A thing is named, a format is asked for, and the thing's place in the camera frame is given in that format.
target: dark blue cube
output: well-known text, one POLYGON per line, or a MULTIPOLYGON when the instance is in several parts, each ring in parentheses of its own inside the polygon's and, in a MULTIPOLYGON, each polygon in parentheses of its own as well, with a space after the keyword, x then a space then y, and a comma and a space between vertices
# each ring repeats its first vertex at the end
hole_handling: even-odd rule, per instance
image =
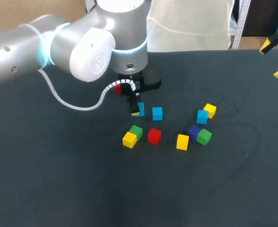
POLYGON ((197 135, 201 132, 202 129, 193 125, 188 129, 187 134, 189 135, 189 139, 191 141, 197 141, 197 135))

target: background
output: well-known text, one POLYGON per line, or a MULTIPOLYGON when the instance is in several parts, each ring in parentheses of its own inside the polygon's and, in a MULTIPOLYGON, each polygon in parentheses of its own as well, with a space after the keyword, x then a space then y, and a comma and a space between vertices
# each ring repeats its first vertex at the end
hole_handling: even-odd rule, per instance
POLYGON ((75 21, 85 13, 82 0, 0 0, 0 30, 15 28, 44 14, 75 21))

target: toy block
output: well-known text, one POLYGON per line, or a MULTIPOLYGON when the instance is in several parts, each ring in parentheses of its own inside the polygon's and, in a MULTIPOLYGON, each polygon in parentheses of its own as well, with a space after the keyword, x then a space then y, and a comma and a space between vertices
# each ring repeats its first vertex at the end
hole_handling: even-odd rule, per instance
POLYGON ((163 120, 162 107, 153 107, 152 108, 152 120, 153 121, 162 121, 163 120))
POLYGON ((191 141, 197 141, 197 135, 201 132, 202 129, 193 125, 188 129, 187 134, 189 135, 189 139, 191 141))
POLYGON ((208 112, 208 118, 212 119, 216 111, 216 106, 207 103, 204 110, 208 112))
POLYGON ((122 94, 121 84, 117 84, 116 86, 114 86, 114 91, 117 95, 121 95, 122 94))
POLYGON ((177 149, 187 150, 188 141, 189 141, 189 136, 179 134, 177 140, 177 149))
POLYGON ((148 142, 154 145, 158 145, 161 140, 162 132, 157 129, 151 129, 148 133, 148 142))
POLYGON ((201 132, 197 135, 197 141, 205 146, 210 141, 211 135, 211 132, 207 131, 206 129, 202 129, 201 132))
POLYGON ((129 132, 137 136, 137 141, 139 141, 143 135, 143 129, 135 125, 131 127, 129 132))
POLYGON ((137 142, 137 136, 130 132, 127 132, 123 137, 122 142, 124 146, 133 148, 135 143, 137 142))
POLYGON ((144 117, 145 116, 145 108, 144 108, 144 103, 138 103, 140 113, 136 117, 144 117))
POLYGON ((197 112, 197 123, 198 124, 207 124, 208 112, 205 110, 199 110, 197 112))

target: blue cube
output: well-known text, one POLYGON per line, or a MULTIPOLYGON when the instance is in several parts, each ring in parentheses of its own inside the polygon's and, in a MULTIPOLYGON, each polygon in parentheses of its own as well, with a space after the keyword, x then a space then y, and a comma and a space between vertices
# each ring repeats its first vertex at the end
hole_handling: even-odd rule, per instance
POLYGON ((197 135, 201 132, 202 129, 193 125, 188 129, 187 134, 189 135, 189 139, 191 141, 197 141, 197 135))
POLYGON ((152 120, 153 121, 162 121, 163 120, 162 107, 153 107, 152 108, 152 120))
POLYGON ((197 112, 197 123, 206 124, 208 119, 208 112, 205 110, 199 110, 197 112))
POLYGON ((145 109, 144 109, 144 103, 138 103, 140 113, 136 117, 144 117, 145 116, 145 109))

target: white sheet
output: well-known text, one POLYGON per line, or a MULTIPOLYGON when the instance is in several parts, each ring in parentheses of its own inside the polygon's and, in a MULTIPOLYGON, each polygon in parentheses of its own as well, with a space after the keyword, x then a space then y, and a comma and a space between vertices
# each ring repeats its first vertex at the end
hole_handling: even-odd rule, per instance
POLYGON ((152 0, 148 51, 227 50, 234 0, 152 0))

